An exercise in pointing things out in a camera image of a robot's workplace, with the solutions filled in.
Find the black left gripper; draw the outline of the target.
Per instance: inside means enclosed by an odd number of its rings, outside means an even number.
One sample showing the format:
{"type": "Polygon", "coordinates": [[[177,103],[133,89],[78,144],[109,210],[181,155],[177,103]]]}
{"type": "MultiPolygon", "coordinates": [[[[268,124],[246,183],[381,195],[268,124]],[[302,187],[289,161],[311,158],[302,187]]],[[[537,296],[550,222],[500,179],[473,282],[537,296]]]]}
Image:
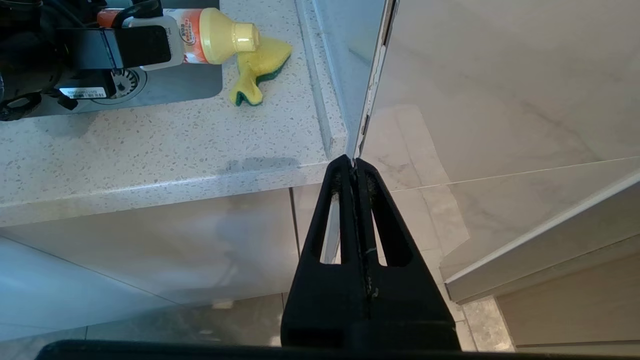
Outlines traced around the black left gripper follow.
{"type": "Polygon", "coordinates": [[[172,53],[160,25],[108,28],[60,27],[53,34],[57,64],[43,96],[73,110],[79,100],[115,95],[114,73],[169,62],[172,53]]]}

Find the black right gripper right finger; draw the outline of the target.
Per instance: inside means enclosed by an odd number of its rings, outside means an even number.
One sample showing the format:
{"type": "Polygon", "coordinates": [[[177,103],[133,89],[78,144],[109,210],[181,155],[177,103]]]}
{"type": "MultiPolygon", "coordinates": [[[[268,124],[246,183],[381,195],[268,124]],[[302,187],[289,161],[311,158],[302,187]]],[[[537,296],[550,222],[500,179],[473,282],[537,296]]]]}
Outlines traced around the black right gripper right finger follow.
{"type": "Polygon", "coordinates": [[[382,176],[356,160],[366,316],[362,349],[459,349],[457,326],[382,176]]]}

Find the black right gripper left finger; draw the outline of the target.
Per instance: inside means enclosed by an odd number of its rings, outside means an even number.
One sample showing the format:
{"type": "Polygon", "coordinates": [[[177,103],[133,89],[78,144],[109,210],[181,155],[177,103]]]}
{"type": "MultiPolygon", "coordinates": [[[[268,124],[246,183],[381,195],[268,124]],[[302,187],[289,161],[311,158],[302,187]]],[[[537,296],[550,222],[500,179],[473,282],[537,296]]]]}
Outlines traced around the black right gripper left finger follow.
{"type": "Polygon", "coordinates": [[[352,160],[341,155],[327,166],[310,227],[283,312],[283,347],[340,349],[349,330],[367,314],[361,241],[352,187],[352,160]],[[330,206],[338,201],[339,264],[322,263],[330,206]]]}

